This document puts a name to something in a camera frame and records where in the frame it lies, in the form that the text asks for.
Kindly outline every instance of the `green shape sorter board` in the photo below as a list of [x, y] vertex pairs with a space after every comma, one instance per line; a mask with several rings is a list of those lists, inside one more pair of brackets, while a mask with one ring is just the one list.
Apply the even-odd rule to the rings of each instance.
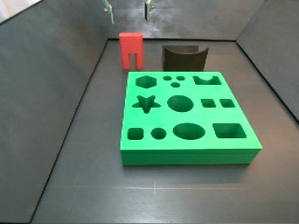
[[131, 72], [123, 165], [250, 164], [262, 149], [219, 72]]

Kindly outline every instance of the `gray wall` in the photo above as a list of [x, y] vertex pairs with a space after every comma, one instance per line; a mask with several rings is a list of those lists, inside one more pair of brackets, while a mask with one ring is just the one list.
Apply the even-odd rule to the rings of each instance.
[[0, 26], [0, 222], [28, 222], [107, 37], [102, 1], [48, 0]]
[[267, 0], [238, 43], [299, 120], [299, 1]]
[[142, 32], [146, 38], [237, 40], [265, 0], [155, 0], [146, 21], [146, 0], [110, 0], [116, 23], [100, 13], [107, 35]]

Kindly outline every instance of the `square hole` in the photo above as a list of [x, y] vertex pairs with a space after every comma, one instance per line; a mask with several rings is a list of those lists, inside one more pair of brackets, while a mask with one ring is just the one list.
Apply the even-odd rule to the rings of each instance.
[[144, 138], [144, 130], [140, 128], [131, 128], [127, 131], [128, 140], [142, 140]]
[[223, 108], [235, 108], [234, 101], [231, 99], [219, 99]]
[[214, 123], [218, 138], [246, 138], [247, 134], [239, 123]]
[[201, 104], [205, 108], [217, 108], [217, 104], [213, 99], [201, 99]]

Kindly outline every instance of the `star-shaped hole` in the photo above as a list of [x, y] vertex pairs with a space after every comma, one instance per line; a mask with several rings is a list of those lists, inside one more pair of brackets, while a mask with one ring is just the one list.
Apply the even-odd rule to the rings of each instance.
[[134, 104], [134, 108], [142, 108], [144, 113], [148, 114], [152, 108], [161, 108], [162, 105], [155, 102], [155, 96], [143, 97], [139, 95], [136, 97], [138, 103]]

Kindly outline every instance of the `red arch block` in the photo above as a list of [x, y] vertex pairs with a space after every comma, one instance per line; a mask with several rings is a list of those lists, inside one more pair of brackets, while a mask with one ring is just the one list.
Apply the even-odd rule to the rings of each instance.
[[119, 43], [122, 52], [123, 69], [131, 68], [130, 54], [135, 55], [135, 68], [144, 67], [144, 47], [143, 47], [143, 33], [140, 32], [120, 32]]

